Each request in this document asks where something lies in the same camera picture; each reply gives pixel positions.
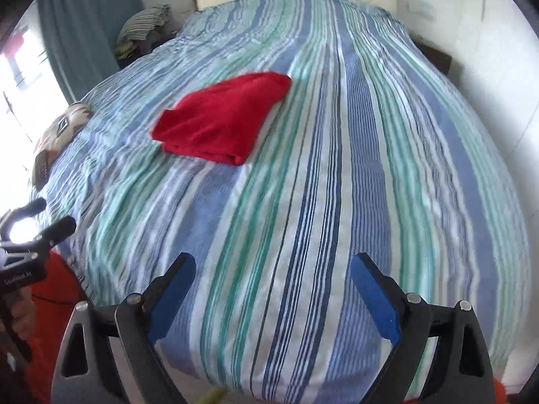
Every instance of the teal curtain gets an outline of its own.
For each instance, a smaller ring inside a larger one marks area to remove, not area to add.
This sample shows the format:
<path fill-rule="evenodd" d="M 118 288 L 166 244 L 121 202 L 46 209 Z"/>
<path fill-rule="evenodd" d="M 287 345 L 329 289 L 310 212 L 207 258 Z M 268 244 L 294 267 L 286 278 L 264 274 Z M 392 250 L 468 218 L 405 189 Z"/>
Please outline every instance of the teal curtain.
<path fill-rule="evenodd" d="M 142 0 L 37 0 L 45 49 L 68 103 L 119 70 L 114 57 L 123 24 Z"/>

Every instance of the metal screw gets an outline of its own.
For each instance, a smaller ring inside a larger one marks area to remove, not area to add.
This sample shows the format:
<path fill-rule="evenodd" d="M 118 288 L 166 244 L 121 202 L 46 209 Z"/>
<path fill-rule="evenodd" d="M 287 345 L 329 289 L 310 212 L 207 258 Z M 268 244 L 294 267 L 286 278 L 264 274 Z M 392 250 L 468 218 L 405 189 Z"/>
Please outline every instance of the metal screw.
<path fill-rule="evenodd" d="M 460 301 L 459 305 L 460 309 L 464 311 L 470 311 L 472 309 L 472 305 L 468 301 Z"/>
<path fill-rule="evenodd" d="M 75 309 L 77 311 L 85 311 L 88 309 L 88 303 L 86 301 L 81 301 L 77 305 L 75 305 Z"/>
<path fill-rule="evenodd" d="M 419 296 L 417 293 L 408 293 L 406 295 L 406 299 L 412 304 L 419 304 L 421 302 L 421 296 Z"/>
<path fill-rule="evenodd" d="M 130 305 L 136 305 L 142 301 L 142 295 L 139 293 L 133 293 L 127 297 L 126 301 Z"/>

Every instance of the blue gripper pad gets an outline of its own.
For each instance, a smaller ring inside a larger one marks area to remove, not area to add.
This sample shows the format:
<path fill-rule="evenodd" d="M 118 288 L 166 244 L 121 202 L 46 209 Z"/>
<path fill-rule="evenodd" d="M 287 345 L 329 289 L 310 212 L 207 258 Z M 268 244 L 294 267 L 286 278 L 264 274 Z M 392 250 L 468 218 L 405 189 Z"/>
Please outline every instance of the blue gripper pad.
<path fill-rule="evenodd" d="M 196 271 L 195 259 L 192 256 L 185 258 L 181 268 L 155 304 L 152 309 L 152 326 L 147 333 L 150 345 L 155 345 L 159 339 L 166 337 L 172 321 L 195 280 Z"/>
<path fill-rule="evenodd" d="M 359 254 L 352 258 L 350 275 L 380 335 L 393 346 L 397 345 L 402 336 L 398 313 Z"/>

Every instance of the striped bedsheet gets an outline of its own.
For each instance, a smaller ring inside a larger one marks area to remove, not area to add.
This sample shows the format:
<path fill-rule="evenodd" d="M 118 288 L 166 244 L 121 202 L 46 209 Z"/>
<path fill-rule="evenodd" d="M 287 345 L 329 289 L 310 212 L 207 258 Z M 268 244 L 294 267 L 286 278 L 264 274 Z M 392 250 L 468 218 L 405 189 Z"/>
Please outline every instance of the striped bedsheet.
<path fill-rule="evenodd" d="M 293 84 L 245 165 L 149 138 L 185 94 L 261 70 Z M 94 117 L 56 161 L 40 222 L 76 218 L 60 251 L 97 304 L 195 257 L 160 342 L 173 367 L 273 402 L 359 402 L 389 352 L 348 274 L 360 251 L 405 292 L 469 300 L 503 367 L 530 295 L 517 194 L 476 114 L 386 11 L 210 7 L 83 101 Z"/>

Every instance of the folded red cloth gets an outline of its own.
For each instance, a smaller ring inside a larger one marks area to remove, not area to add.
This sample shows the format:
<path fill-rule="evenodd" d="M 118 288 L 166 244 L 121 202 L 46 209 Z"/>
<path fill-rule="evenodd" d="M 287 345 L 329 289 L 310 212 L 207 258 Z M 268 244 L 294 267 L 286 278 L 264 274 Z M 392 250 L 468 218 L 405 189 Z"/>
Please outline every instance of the folded red cloth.
<path fill-rule="evenodd" d="M 234 77 L 186 95 L 165 109 L 152 130 L 166 152 L 240 165 L 253 149 L 271 107 L 292 80 L 276 72 Z"/>

